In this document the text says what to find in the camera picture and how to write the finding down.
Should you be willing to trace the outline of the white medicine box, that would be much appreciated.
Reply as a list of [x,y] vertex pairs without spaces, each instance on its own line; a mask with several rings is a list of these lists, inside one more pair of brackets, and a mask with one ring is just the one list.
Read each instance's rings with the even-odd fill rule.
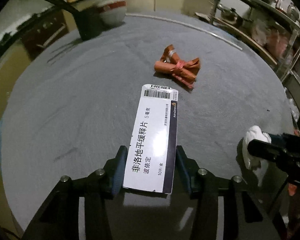
[[130,140],[123,187],[170,194],[178,123],[178,91],[143,85]]

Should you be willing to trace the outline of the crumpled orange wrapper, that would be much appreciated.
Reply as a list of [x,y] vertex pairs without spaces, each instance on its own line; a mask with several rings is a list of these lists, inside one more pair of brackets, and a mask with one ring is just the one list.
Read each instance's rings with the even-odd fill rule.
[[190,61],[184,61],[180,58],[172,44],[164,49],[160,60],[154,64],[155,72],[169,74],[189,90],[194,89],[194,83],[196,82],[200,68],[201,64],[198,57]]

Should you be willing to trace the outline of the steel pot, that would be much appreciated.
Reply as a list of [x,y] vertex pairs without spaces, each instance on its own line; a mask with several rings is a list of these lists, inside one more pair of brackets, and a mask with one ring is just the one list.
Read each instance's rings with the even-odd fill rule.
[[217,5],[221,11],[221,19],[234,27],[240,27],[243,24],[243,18],[236,12],[235,8],[227,8],[221,3]]

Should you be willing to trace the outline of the black chopstick holder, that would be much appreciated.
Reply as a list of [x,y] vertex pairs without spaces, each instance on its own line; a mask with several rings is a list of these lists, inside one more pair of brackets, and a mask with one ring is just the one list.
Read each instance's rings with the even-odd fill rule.
[[96,38],[104,31],[104,23],[100,17],[97,7],[92,6],[79,11],[64,0],[44,1],[69,12],[73,16],[78,32],[83,41]]

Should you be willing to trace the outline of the white red bowl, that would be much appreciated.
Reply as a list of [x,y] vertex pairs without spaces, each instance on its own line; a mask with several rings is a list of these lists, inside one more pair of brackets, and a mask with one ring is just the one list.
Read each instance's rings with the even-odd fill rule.
[[126,0],[99,0],[96,5],[100,18],[108,26],[117,26],[125,19]]

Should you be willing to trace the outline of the long white stick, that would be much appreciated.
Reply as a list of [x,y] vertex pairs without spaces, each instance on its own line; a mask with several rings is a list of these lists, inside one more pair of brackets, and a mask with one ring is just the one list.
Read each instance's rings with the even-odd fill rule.
[[164,17],[160,17],[160,16],[153,16],[153,15],[144,15],[144,14],[135,14],[135,13],[126,13],[126,16],[128,17],[139,17],[139,18],[147,18],[147,19],[152,19],[152,20],[158,20],[158,21],[163,21],[163,22],[167,22],[167,23],[173,23],[173,24],[177,24],[177,25],[181,25],[183,27],[187,27],[187,28],[190,28],[190,29],[193,29],[193,30],[196,30],[196,31],[199,31],[201,33],[206,33],[218,40],[221,40],[225,43],[227,43],[228,45],[242,51],[243,48],[240,47],[239,45],[235,44],[234,42],[231,42],[229,40],[227,40],[226,38],[222,37],[222,36],[219,36],[211,31],[208,31],[208,30],[205,30],[203,28],[200,28],[200,27],[197,27],[197,26],[194,26],[192,24],[188,24],[188,23],[184,23],[184,22],[181,22],[181,21],[178,21],[178,20],[173,20],[173,19],[170,19],[170,18],[164,18]]

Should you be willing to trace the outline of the metal shelf rack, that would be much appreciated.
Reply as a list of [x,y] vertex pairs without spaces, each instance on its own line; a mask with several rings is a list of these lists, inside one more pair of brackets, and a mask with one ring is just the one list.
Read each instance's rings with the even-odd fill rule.
[[[217,5],[235,8],[243,18],[240,27],[221,19]],[[214,0],[210,24],[218,23],[239,35],[257,50],[281,81],[299,79],[296,64],[300,59],[300,14],[294,3],[283,8],[284,0]]]

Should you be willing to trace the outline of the white tissue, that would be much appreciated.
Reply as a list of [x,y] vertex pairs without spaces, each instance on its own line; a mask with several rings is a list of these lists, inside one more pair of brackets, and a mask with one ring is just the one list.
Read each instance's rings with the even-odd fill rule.
[[251,126],[243,138],[242,156],[245,168],[252,172],[257,180],[257,186],[261,187],[269,163],[264,159],[264,146],[271,143],[268,133],[262,132],[257,125]]

